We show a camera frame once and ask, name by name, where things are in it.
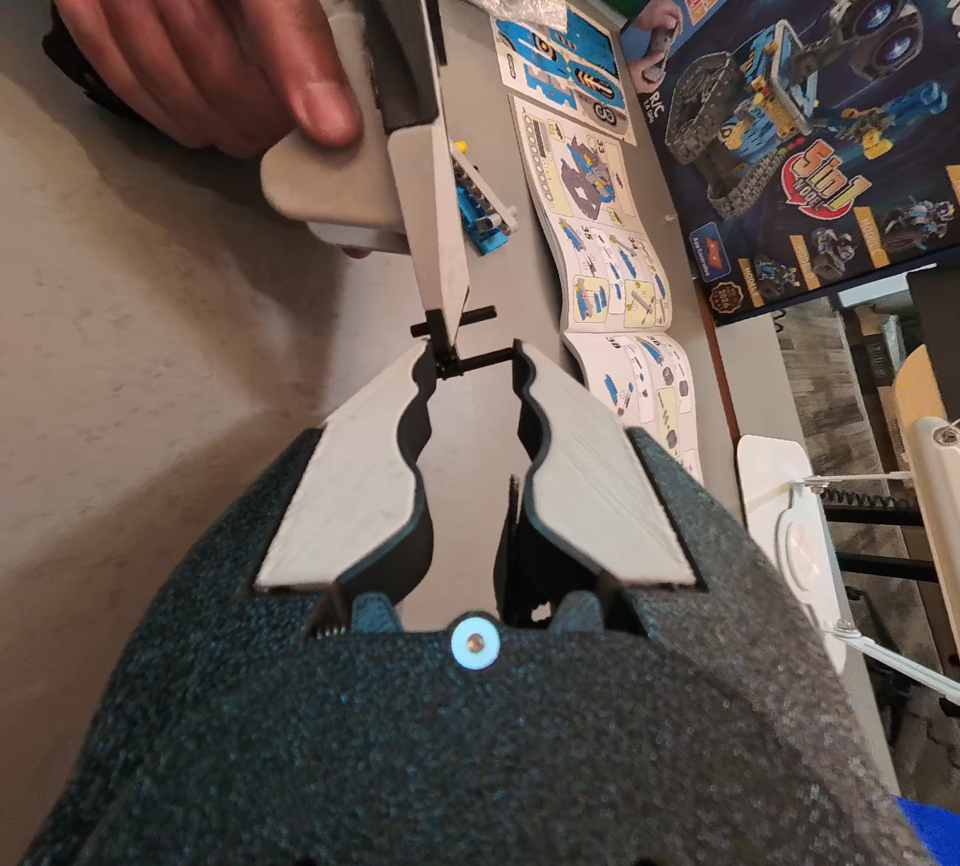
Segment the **sticker sheet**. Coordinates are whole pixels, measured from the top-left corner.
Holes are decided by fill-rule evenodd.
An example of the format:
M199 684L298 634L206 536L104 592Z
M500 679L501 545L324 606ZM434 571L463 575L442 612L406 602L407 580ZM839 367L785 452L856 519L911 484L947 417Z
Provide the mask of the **sticker sheet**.
M568 6L565 28L490 17L503 84L631 145L637 143L614 39Z

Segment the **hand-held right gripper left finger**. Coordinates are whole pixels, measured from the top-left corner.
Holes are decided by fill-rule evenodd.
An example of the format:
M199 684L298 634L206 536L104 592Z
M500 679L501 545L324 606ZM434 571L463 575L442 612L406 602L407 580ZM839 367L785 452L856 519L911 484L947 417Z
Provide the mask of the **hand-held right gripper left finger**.
M259 592L407 596L429 570L433 527L418 460L437 369L414 343L327 417L254 580Z

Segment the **blue plastic bin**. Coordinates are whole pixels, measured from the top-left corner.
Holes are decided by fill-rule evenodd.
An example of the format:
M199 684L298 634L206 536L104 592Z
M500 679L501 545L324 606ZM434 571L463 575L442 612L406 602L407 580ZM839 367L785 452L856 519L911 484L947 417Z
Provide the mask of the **blue plastic bin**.
M904 797L897 802L932 860L939 865L959 865L959 815Z

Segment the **black board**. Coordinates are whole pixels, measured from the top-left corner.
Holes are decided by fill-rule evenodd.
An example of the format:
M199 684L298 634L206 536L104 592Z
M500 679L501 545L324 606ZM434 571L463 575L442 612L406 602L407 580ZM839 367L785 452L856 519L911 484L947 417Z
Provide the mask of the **black board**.
M959 264L932 265L907 274L923 342L937 375L959 376Z

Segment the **blue grey yellow brick assembly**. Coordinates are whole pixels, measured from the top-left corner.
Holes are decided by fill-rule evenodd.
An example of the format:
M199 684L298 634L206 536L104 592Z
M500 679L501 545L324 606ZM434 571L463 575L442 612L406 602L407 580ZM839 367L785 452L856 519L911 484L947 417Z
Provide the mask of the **blue grey yellow brick assembly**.
M475 252L483 257L503 247L517 231L517 209L497 197L467 156L464 141L448 143L462 230Z

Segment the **instruction booklet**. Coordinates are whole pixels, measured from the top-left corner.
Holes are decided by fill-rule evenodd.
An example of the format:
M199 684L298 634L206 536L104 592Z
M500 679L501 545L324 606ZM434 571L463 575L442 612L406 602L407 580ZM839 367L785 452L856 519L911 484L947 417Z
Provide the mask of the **instruction booklet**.
M559 330L585 387L703 480L690 360L617 140L510 95L532 200L556 263Z

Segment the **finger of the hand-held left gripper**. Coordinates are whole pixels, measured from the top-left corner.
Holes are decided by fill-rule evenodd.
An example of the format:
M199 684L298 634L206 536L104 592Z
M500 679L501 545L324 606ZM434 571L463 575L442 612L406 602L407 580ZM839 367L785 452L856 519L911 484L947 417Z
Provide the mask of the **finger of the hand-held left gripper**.
M443 118L396 130L388 153L424 312L453 346L470 274L447 133Z

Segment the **toy robot box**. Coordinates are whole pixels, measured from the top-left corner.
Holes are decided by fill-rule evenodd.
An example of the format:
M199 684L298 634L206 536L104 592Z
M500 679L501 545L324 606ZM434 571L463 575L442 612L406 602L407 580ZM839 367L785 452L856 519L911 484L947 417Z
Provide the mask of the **toy robot box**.
M958 258L959 0L651 0L644 117L714 323Z

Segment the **black pin connector piece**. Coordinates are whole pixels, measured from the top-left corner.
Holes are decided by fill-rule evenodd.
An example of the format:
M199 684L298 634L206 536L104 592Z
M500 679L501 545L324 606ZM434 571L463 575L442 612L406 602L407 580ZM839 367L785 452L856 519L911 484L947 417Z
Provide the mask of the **black pin connector piece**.
M516 354L513 346L486 352L476 356L460 356L454 341L448 337L446 321L439 309L427 310L424 321L410 327L411 336L426 338L442 380L462 377L466 373L512 362Z

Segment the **person's left hand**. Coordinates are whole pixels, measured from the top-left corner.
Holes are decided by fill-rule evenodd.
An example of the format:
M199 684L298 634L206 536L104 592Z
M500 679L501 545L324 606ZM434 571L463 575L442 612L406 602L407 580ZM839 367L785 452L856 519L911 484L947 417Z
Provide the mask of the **person's left hand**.
M319 0L54 0L78 50L176 142L247 159L295 127L340 147L363 128Z

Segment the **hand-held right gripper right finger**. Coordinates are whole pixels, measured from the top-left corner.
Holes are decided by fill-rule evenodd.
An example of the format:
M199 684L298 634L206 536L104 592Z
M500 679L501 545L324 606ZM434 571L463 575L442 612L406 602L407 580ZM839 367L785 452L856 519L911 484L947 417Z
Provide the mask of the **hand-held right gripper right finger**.
M692 588L691 565L627 429L542 351L515 340L519 565L540 593Z

